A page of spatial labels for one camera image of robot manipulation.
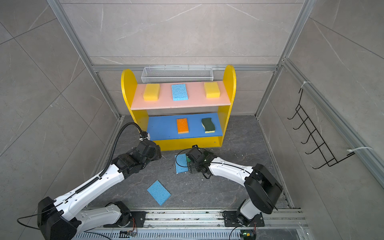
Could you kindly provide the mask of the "dark green curved sponge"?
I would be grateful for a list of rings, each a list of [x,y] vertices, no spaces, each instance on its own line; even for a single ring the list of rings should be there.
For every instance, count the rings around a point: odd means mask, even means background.
[[[202,119],[202,126],[203,126],[206,134],[214,133],[216,131],[216,127],[215,127],[214,123],[212,122],[212,118],[203,118]]]

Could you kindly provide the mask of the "orange sponge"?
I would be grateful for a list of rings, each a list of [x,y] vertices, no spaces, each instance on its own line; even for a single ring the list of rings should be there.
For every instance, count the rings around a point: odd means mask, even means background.
[[[177,131],[178,134],[187,134],[189,133],[188,119],[177,119]]]

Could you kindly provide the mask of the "yellow sponge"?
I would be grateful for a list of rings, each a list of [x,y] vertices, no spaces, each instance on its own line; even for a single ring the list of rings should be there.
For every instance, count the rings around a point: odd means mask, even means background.
[[[159,100],[160,95],[160,84],[146,84],[143,99],[146,102],[156,102]]]
[[[221,91],[217,82],[204,83],[204,89],[207,99],[216,99],[221,96]]]

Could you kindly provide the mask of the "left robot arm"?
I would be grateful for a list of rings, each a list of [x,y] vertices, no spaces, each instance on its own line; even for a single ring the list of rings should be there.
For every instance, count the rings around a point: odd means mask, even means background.
[[[118,140],[128,126],[139,131],[140,142],[125,154],[113,157]],[[100,227],[126,227],[133,223],[129,208],[121,201],[112,202],[103,208],[88,209],[87,205],[109,188],[143,170],[150,162],[162,157],[161,148],[150,140],[150,135],[134,122],[119,130],[111,154],[104,169],[91,179],[52,199],[46,197],[38,203],[36,230],[46,240],[71,240],[75,235]]]

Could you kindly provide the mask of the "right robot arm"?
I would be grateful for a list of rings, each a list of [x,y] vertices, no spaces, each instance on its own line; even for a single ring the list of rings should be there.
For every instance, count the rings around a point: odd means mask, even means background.
[[[231,180],[248,193],[237,211],[225,219],[241,226],[249,226],[255,220],[261,220],[262,214],[270,215],[283,192],[282,185],[262,164],[254,167],[238,165],[225,161],[205,149],[193,146],[186,153],[187,167],[193,173],[202,173],[206,179],[218,176]]]

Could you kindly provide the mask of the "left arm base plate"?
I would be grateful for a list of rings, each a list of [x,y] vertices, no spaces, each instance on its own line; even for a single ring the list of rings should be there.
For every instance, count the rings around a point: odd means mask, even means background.
[[[128,214],[122,215],[122,222],[118,224],[120,228],[133,228],[134,224],[136,228],[143,228],[146,220],[147,212],[134,211]]]

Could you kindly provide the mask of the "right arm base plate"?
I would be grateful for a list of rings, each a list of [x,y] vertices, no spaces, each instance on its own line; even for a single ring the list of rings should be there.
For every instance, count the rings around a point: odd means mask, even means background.
[[[237,211],[223,211],[225,227],[264,227],[264,217],[262,213],[254,216],[252,220],[243,217]]]

